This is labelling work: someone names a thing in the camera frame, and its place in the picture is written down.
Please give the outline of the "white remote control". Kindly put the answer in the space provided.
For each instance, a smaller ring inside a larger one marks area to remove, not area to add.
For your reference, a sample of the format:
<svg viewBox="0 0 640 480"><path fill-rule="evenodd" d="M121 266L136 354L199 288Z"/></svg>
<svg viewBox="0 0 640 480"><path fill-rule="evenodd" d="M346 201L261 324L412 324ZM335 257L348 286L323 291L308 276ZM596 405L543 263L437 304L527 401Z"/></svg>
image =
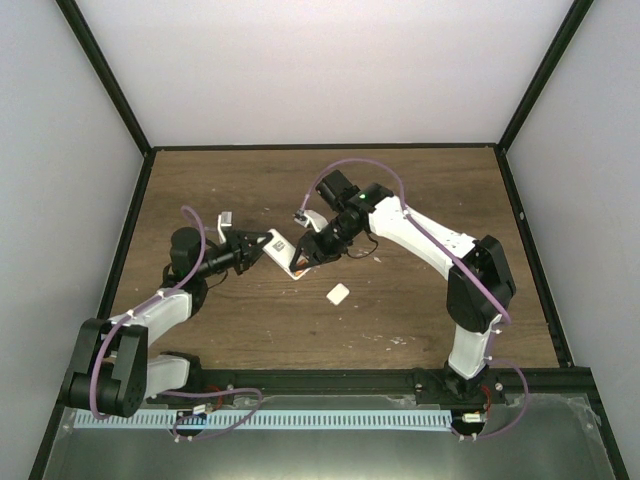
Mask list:
<svg viewBox="0 0 640 480"><path fill-rule="evenodd" d="M264 253L292 280L301 279L303 276L295 279L289 270L289 262L295 247L276 229L269 229L268 231L273 234L273 239L264 248Z"/></svg>

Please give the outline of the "white battery cover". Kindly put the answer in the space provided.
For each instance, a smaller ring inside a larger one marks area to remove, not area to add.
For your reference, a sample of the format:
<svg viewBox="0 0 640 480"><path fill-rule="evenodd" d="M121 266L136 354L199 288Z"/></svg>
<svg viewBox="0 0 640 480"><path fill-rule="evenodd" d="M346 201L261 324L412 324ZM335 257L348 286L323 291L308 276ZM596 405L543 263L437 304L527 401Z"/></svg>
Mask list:
<svg viewBox="0 0 640 480"><path fill-rule="evenodd" d="M350 294L349 288L343 283L336 284L326 295L326 299L334 306L342 303Z"/></svg>

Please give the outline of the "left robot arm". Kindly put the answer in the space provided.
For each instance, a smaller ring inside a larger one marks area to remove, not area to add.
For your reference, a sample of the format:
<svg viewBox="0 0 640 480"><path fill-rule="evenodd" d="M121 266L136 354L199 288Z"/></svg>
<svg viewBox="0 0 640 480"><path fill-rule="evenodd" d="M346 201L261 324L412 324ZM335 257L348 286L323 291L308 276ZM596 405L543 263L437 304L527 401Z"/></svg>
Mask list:
<svg viewBox="0 0 640 480"><path fill-rule="evenodd" d="M62 384L63 404L105 419L128 418L144 400L168 390L181 403L196 402L205 382L191 370L196 358L171 353L150 358L149 348L199 312L209 277L244 273L273 237L271 231L230 229L217 245L193 227L176 230L170 262L152 297L123 314L81 325Z"/></svg>

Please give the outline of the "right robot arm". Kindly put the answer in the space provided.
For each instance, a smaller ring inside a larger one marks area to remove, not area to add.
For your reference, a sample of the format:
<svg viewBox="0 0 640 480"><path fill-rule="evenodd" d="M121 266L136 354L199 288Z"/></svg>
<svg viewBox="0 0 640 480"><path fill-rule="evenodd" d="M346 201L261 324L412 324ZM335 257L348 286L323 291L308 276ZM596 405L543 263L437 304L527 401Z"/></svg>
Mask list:
<svg viewBox="0 0 640 480"><path fill-rule="evenodd" d="M492 359L494 337L511 322L508 307L516 285L501 243L446 228L409 207L403 192L378 183L361 189L339 170L326 171L312 189L335 216L326 220L306 207L295 212L306 232L289 270L339 260L361 233L389 240L424 261L446 281L446 309L456 325L443 367L445 393L458 403L471 400Z"/></svg>

